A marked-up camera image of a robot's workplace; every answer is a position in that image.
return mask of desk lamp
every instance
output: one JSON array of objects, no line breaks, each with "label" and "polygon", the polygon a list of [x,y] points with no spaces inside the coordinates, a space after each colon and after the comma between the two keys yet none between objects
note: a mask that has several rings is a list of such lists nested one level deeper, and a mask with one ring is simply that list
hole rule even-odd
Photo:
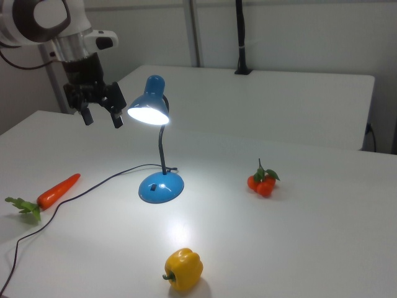
[{"label": "desk lamp", "polygon": [[154,173],[145,178],[139,186],[138,194],[148,203],[165,203],[175,199],[183,190],[182,178],[167,171],[163,152],[163,132],[169,122],[169,104],[163,94],[165,88],[164,79],[160,76],[150,76],[146,82],[142,96],[133,101],[128,109],[128,115],[136,120],[148,124],[161,125],[159,134],[159,151],[161,160],[161,172]]}]

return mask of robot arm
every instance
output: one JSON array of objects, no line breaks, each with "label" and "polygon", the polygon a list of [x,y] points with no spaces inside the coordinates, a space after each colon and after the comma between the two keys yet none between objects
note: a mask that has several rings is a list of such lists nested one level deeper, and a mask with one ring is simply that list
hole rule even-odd
[{"label": "robot arm", "polygon": [[117,83],[106,85],[97,52],[117,47],[114,32],[93,30],[83,0],[0,1],[0,48],[37,45],[50,41],[68,77],[64,91],[71,108],[86,125],[93,123],[90,102],[106,108],[114,126],[123,125],[127,105]]}]

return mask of tomato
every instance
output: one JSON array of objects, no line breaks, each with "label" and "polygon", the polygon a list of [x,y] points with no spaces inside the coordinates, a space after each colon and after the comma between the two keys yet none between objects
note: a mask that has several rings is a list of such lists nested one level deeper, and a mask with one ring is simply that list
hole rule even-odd
[{"label": "tomato", "polygon": [[273,185],[268,182],[261,182],[259,183],[258,187],[256,188],[256,192],[264,197],[269,197],[272,194]]},{"label": "tomato", "polygon": [[247,180],[248,187],[249,187],[250,189],[252,189],[253,191],[256,191],[256,189],[257,189],[259,183],[260,183],[260,182],[256,182],[256,181],[255,181],[254,176],[248,177],[248,180]]},{"label": "tomato", "polygon": [[269,183],[269,184],[271,184],[271,185],[274,186],[274,184],[275,184],[275,178],[273,178],[272,176],[266,175],[266,176],[265,176],[265,182],[267,182],[267,183]]}]

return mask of white table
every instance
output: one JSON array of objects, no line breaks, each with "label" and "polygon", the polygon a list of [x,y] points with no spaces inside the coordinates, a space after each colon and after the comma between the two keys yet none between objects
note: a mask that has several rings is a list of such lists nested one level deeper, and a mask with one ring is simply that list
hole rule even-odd
[{"label": "white table", "polygon": [[362,147],[374,84],[364,75],[141,66],[119,82],[128,106],[150,75],[166,82],[175,128],[350,150]]},{"label": "white table", "polygon": [[[61,201],[111,174],[159,162],[158,128],[37,112],[0,136],[0,197],[34,199],[74,173]],[[382,297],[397,293],[397,158],[250,138],[164,132],[166,163],[185,181],[171,202],[140,200],[158,169],[124,174],[60,208],[41,234],[22,242],[5,295],[182,297],[163,281],[164,263],[189,247],[202,258],[183,297]],[[246,187],[257,159],[278,172],[271,199]],[[31,217],[0,200],[0,285]]]}]

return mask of black cable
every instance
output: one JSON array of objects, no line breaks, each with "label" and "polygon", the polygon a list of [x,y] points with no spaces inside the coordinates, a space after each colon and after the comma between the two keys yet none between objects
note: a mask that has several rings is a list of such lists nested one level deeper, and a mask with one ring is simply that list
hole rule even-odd
[{"label": "black cable", "polygon": [[[2,296],[2,293],[4,292],[4,290],[6,290],[6,287],[7,287],[8,283],[9,283],[9,281],[11,280],[12,275],[14,274],[14,270],[15,270],[15,267],[16,267],[16,264],[17,264],[18,245],[19,245],[19,242],[20,242],[21,240],[23,240],[23,239],[25,239],[25,238],[28,238],[28,237],[30,237],[30,236],[33,236],[33,235],[35,235],[35,234],[41,232],[42,230],[44,230],[44,229],[50,224],[50,222],[54,219],[55,214],[58,212],[58,209],[61,207],[61,205],[65,204],[65,203],[67,203],[67,202],[73,201],[73,200],[75,200],[75,199],[78,199],[79,197],[82,197],[83,195],[89,193],[90,191],[94,190],[94,189],[97,188],[98,186],[101,186],[102,184],[104,184],[105,182],[109,181],[110,179],[112,179],[112,178],[114,178],[114,177],[116,177],[116,176],[120,176],[121,174],[124,174],[124,173],[126,173],[126,172],[133,171],[134,169],[137,169],[137,168],[141,168],[142,166],[160,166],[160,167],[161,167],[161,165],[157,165],[157,164],[154,164],[154,163],[147,163],[147,164],[145,164],[145,165],[135,166],[135,167],[133,167],[133,168],[126,169],[125,171],[121,171],[121,172],[119,172],[119,173],[117,173],[117,174],[114,174],[114,175],[112,175],[112,176],[106,178],[105,180],[103,180],[102,182],[100,182],[100,183],[96,184],[95,186],[91,187],[91,188],[88,189],[87,191],[84,191],[82,194],[79,194],[79,195],[76,196],[76,197],[72,197],[71,199],[68,199],[68,200],[63,201],[62,203],[60,203],[60,204],[56,207],[56,209],[55,209],[55,211],[54,211],[54,214],[51,216],[50,220],[49,220],[44,226],[42,226],[42,227],[41,227],[40,229],[38,229],[36,232],[33,232],[33,233],[29,234],[29,235],[26,235],[26,236],[24,236],[24,237],[18,239],[17,244],[16,244],[16,247],[15,247],[14,263],[13,263],[13,265],[12,265],[12,269],[11,269],[11,272],[10,272],[10,274],[9,274],[9,276],[8,276],[7,281],[6,281],[6,283],[4,284],[4,286],[2,287],[2,289],[1,289],[1,291],[0,291],[0,297]],[[168,171],[177,171],[178,169],[177,169],[177,168],[168,168],[168,167],[167,167],[167,170],[168,170]]]},{"label": "black cable", "polygon": [[377,140],[375,138],[375,132],[373,131],[372,124],[367,123],[367,126],[365,128],[365,135],[368,135],[369,133],[372,134],[372,140],[373,140],[373,151],[377,151]]},{"label": "black cable", "polygon": [[39,68],[45,67],[45,66],[50,65],[51,63],[55,62],[55,60],[51,60],[51,61],[49,61],[49,62],[46,62],[46,63],[42,64],[42,65],[38,65],[38,66],[34,66],[34,67],[23,67],[23,66],[19,66],[19,65],[13,64],[13,62],[9,61],[9,60],[3,55],[3,53],[1,52],[1,50],[0,50],[0,57],[1,57],[5,62],[7,62],[8,64],[10,64],[11,66],[13,66],[13,67],[15,67],[15,68],[18,68],[19,70],[37,70],[37,69],[39,69]]},{"label": "black cable", "polygon": [[372,133],[373,151],[376,152],[377,151],[377,140],[375,138],[375,132],[373,132],[372,125],[371,125],[371,128],[370,128],[370,131]]}]

